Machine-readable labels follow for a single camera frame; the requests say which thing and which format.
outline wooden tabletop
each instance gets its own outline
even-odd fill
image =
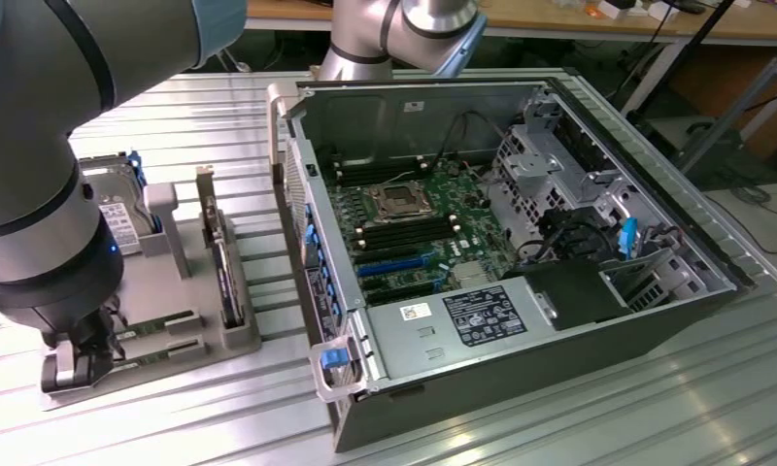
[[[650,34],[659,22],[651,17],[590,17],[582,11],[559,8],[551,0],[479,0],[479,8],[489,18],[487,27],[513,27],[561,31]],[[266,19],[330,20],[331,9],[306,0],[250,0],[247,16]],[[663,36],[690,36],[702,25],[702,15],[679,13],[669,21]],[[763,3],[751,2],[747,8],[730,7],[710,36],[723,39],[777,41],[777,11]]]

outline workbench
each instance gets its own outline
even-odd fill
[[[463,76],[557,78],[615,134],[633,134],[634,153],[655,152],[591,86],[563,70]],[[777,464],[777,276],[718,228],[723,220],[709,205],[697,207],[695,190],[675,182],[665,188],[682,205],[694,204],[689,213],[758,283],[746,299],[642,357],[333,453],[266,149],[265,88],[309,80],[306,72],[182,75],[73,132],[77,156],[138,150],[150,183],[175,182],[179,222],[198,215],[195,166],[213,166],[263,343],[253,354],[43,412],[39,336],[0,317],[0,465]],[[643,166],[658,180],[675,171],[659,155]]]
[[[651,17],[590,17],[583,11],[559,8],[551,0],[479,0],[486,14],[486,36],[647,42],[659,22]],[[634,110],[662,78],[663,71],[709,17],[679,13],[666,22],[655,42],[666,44],[621,112]],[[331,9],[306,0],[250,0],[246,29],[330,31]],[[777,47],[777,11],[751,2],[730,7],[703,44]]]

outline motherboard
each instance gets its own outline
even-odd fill
[[[367,178],[341,171],[326,177],[370,306],[494,282],[515,260],[473,167],[457,160],[422,165],[405,172],[401,165],[370,167]]]

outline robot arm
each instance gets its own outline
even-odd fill
[[[454,78],[485,22],[477,0],[337,0],[319,80],[389,80],[391,57]]]
[[[241,34],[245,0],[0,0],[0,312],[55,355],[43,391],[90,385],[121,353],[122,258],[69,132]]]

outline hard drive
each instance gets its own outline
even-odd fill
[[[139,252],[138,237],[159,231],[159,225],[143,204],[146,180],[138,153],[83,158],[79,169],[94,190],[94,199],[121,253]]]

